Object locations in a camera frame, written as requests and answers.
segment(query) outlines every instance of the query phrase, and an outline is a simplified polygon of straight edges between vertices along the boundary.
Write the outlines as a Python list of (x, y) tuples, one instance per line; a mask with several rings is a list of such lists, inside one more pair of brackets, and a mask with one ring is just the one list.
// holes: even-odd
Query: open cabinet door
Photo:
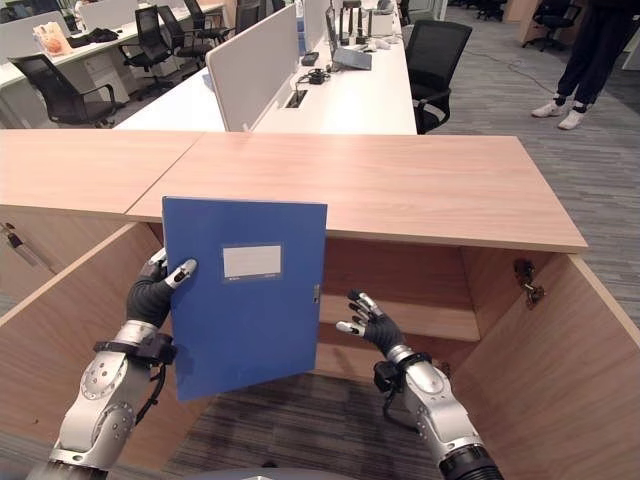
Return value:
[(584, 261), (555, 255), (453, 378), (509, 480), (635, 480), (640, 332)]
[[(0, 319), (0, 430), (53, 445), (95, 342), (118, 332), (129, 288), (159, 248), (146, 224), (125, 225)], [(169, 368), (120, 463), (161, 468), (205, 406), (178, 403)]]

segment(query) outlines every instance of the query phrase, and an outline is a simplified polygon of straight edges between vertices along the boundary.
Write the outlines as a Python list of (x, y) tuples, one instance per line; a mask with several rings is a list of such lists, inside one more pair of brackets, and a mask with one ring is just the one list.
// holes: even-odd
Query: door hinge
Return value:
[(536, 271), (535, 265), (531, 260), (519, 258), (513, 262), (513, 270), (518, 284), (527, 294), (527, 308), (533, 310), (546, 295), (541, 285), (536, 286), (533, 284), (533, 274)]

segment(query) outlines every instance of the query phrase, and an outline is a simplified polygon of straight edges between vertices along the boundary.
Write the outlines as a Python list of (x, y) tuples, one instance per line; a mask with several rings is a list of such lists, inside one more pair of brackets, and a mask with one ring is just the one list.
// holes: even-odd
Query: white sneaker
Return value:
[(559, 117), (563, 112), (564, 105), (558, 106), (554, 100), (551, 100), (546, 105), (536, 108), (531, 112), (531, 115), (536, 118)]
[(560, 130), (573, 130), (582, 123), (584, 113), (576, 112), (574, 109), (569, 111), (569, 115), (558, 124)]

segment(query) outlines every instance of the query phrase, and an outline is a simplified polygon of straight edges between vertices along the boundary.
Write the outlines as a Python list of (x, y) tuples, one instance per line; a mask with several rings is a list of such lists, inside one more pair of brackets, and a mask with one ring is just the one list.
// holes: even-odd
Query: black pants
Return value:
[(575, 100), (594, 103), (629, 40), (632, 23), (633, 16), (624, 10), (590, 8), (558, 82), (558, 93), (568, 97), (578, 87)]

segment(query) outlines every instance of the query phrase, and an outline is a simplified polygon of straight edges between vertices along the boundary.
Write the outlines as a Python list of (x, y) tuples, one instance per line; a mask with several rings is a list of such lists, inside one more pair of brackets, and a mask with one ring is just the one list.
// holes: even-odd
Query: black robotic glove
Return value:
[(351, 317), (351, 322), (338, 322), (338, 330), (370, 341), (385, 357), (393, 347), (405, 344), (404, 335), (396, 322), (380, 310), (369, 295), (360, 290), (351, 290), (347, 297), (351, 300), (349, 308), (357, 315)]
[(127, 297), (127, 319), (140, 320), (162, 327), (171, 307), (171, 295), (191, 276), (197, 262), (189, 259), (167, 275), (167, 253), (164, 248), (142, 267)]

